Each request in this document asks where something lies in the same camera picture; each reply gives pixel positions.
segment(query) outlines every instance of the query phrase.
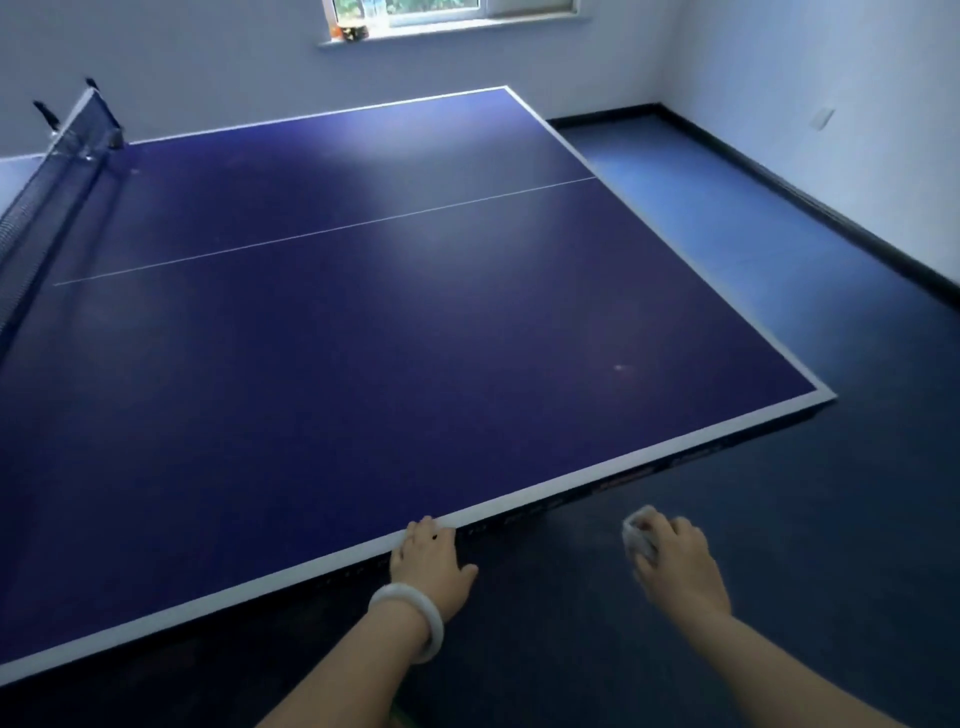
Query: table tennis net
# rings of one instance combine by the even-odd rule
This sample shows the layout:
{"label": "table tennis net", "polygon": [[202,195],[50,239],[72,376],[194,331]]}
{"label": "table tennis net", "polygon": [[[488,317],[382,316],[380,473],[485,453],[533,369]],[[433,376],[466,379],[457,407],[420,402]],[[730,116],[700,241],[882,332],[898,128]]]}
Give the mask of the table tennis net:
{"label": "table tennis net", "polygon": [[0,336],[22,317],[35,283],[96,182],[119,131],[100,94],[90,89],[0,216]]}

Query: gray wall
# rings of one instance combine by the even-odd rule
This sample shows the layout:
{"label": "gray wall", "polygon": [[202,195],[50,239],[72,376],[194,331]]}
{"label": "gray wall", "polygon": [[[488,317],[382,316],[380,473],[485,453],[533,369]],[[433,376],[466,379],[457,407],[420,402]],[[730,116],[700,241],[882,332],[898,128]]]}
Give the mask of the gray wall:
{"label": "gray wall", "polygon": [[691,0],[665,68],[671,109],[960,281],[960,0]]}
{"label": "gray wall", "polygon": [[92,75],[131,138],[493,85],[547,117],[656,101],[682,0],[584,0],[587,21],[317,47],[321,0],[3,0],[0,157],[46,143]]}

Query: white wipe in hand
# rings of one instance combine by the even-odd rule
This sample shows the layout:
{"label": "white wipe in hand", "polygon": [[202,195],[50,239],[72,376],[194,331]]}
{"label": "white wipe in hand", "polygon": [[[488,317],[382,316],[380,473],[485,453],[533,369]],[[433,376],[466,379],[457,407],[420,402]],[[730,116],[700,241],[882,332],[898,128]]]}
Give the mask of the white wipe in hand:
{"label": "white wipe in hand", "polygon": [[656,564],[660,549],[657,534],[639,526],[643,518],[652,510],[654,510],[652,505],[645,505],[623,520],[623,545],[631,553],[638,553],[651,564]]}

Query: ping pong table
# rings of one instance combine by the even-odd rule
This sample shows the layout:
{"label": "ping pong table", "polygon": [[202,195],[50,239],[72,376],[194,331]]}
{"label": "ping pong table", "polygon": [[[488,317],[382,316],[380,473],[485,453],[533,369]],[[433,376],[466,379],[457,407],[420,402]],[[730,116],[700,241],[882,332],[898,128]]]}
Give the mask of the ping pong table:
{"label": "ping pong table", "polygon": [[111,131],[0,162],[0,684],[833,398],[507,87]]}

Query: hand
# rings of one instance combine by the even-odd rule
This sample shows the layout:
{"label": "hand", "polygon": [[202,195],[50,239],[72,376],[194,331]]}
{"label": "hand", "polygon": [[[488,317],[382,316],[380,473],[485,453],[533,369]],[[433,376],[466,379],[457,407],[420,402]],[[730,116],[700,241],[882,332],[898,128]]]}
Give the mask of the hand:
{"label": "hand", "polygon": [[637,581],[647,598],[678,626],[702,614],[731,613],[730,598],[707,537],[685,518],[669,522],[652,510],[636,525],[650,529],[659,541],[657,564],[630,554]]}
{"label": "hand", "polygon": [[390,557],[390,576],[395,583],[420,590],[437,606],[444,622],[450,621],[467,603],[470,587],[480,571],[475,564],[457,566],[452,528],[437,529],[426,516],[410,521],[403,543]]}

